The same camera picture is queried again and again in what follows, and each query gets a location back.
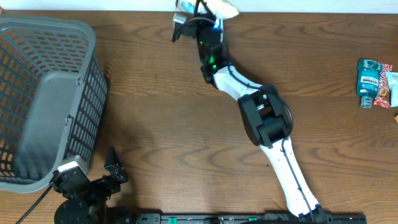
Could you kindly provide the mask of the cream snack bag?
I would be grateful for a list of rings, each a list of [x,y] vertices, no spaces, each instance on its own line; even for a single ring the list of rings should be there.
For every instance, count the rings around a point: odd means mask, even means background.
[[[239,14],[236,6],[231,4],[228,0],[204,0],[212,13],[220,19],[230,19]],[[176,0],[176,8],[193,14],[196,0]]]

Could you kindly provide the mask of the teal mouthwash bottle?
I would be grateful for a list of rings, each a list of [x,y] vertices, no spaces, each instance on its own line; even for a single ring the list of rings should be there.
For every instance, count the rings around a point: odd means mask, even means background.
[[[370,109],[379,91],[379,77],[382,65],[375,60],[362,59],[358,63],[357,95],[361,98],[361,107]]]

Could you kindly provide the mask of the red Top candy bar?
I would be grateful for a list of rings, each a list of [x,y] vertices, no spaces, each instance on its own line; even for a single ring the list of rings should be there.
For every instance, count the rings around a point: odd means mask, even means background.
[[[386,73],[392,71],[392,65],[382,63],[382,70],[379,75],[379,89],[377,92],[377,97],[374,100],[374,105],[381,106],[383,108],[390,108],[390,89],[387,81]]]

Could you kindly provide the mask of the light teal candy packet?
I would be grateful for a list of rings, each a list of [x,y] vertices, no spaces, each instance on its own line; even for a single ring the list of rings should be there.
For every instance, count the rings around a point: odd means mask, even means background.
[[[397,72],[386,73],[387,82],[391,92],[391,106],[397,107],[398,105],[398,77]]]

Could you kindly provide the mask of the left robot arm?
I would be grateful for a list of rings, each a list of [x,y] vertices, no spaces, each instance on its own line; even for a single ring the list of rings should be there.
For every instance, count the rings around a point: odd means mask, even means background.
[[[49,185],[67,200],[56,210],[54,222],[60,224],[87,223],[132,223],[133,218],[126,207],[109,207],[106,202],[121,191],[121,184],[128,181],[127,172],[120,163],[115,148],[109,148],[104,163],[109,175],[89,180],[86,165],[81,156],[65,159]]]

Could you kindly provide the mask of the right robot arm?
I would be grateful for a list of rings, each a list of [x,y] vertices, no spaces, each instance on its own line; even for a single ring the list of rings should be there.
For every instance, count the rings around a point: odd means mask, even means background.
[[[191,19],[174,14],[172,41],[181,35],[196,39],[204,80],[238,103],[245,132],[271,163],[289,212],[306,223],[326,222],[325,212],[308,187],[294,155],[290,138],[294,121],[289,106],[273,85],[254,83],[232,65],[223,21],[205,1],[197,1],[192,14]]]

